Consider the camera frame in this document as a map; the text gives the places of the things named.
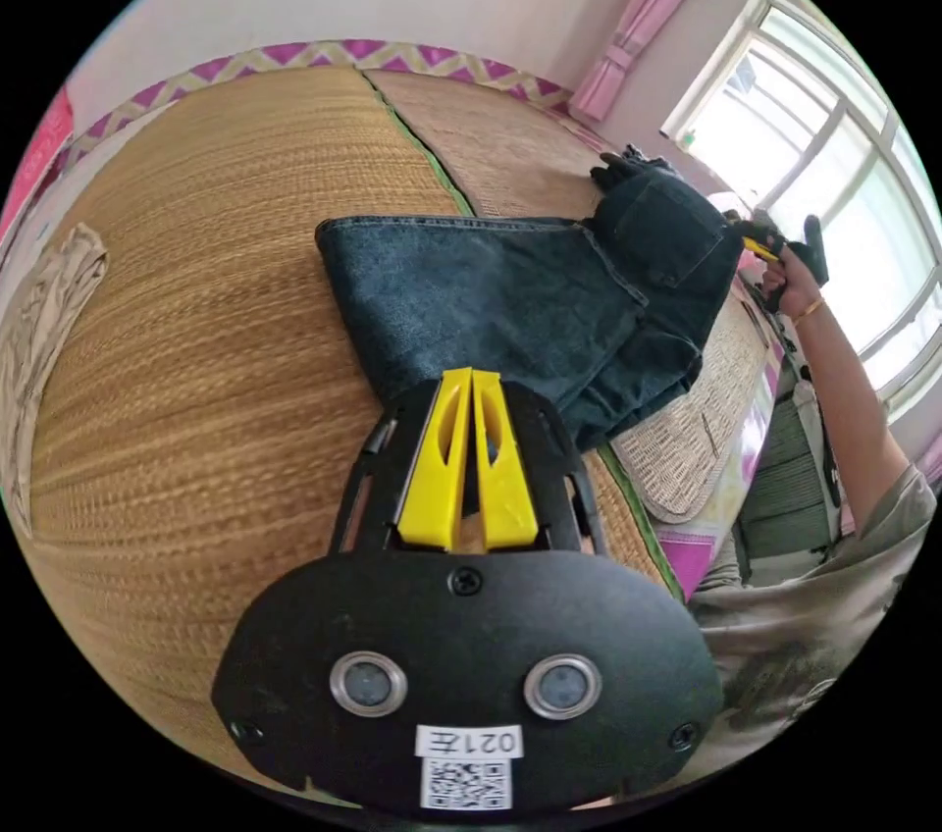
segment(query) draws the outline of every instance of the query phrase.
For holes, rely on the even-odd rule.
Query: pink curtain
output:
[[[632,65],[683,0],[630,0],[601,60],[579,84],[570,112],[601,122]]]
[[[20,212],[29,204],[42,179],[52,167],[56,156],[72,138],[72,104],[66,87],[56,94],[52,104],[36,127],[26,154],[14,175],[6,203],[0,207],[0,244]]]

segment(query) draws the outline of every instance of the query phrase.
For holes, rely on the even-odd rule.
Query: gray shirt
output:
[[[834,684],[893,601],[925,538],[935,497],[910,467],[863,534],[774,587],[722,575],[689,608],[720,671],[725,709],[687,766],[656,791],[729,766],[773,740]]]

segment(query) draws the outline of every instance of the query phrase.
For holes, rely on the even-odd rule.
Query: hand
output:
[[[773,243],[772,237],[768,242],[769,245]],[[785,291],[782,293],[779,311],[793,320],[821,298],[821,290],[811,270],[787,246],[782,247],[780,262],[769,263],[765,268],[762,294],[768,298],[783,286]]]

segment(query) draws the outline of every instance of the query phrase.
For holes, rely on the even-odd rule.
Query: yellow gripper fingers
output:
[[[478,490],[486,550],[529,547],[539,528],[500,375],[472,372]],[[492,460],[491,449],[495,451]]]
[[[454,550],[461,520],[471,415],[471,369],[445,371],[396,525],[412,546]]]

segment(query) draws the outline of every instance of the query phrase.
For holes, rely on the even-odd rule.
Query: screw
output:
[[[261,728],[249,721],[233,721],[229,725],[229,730],[241,744],[259,744],[265,739]]]
[[[688,721],[688,723],[681,724],[680,727],[674,730],[667,743],[678,753],[688,751],[694,745],[699,733],[697,725]]]
[[[472,597],[484,585],[484,578],[473,567],[459,567],[451,574],[451,592],[456,597]]]

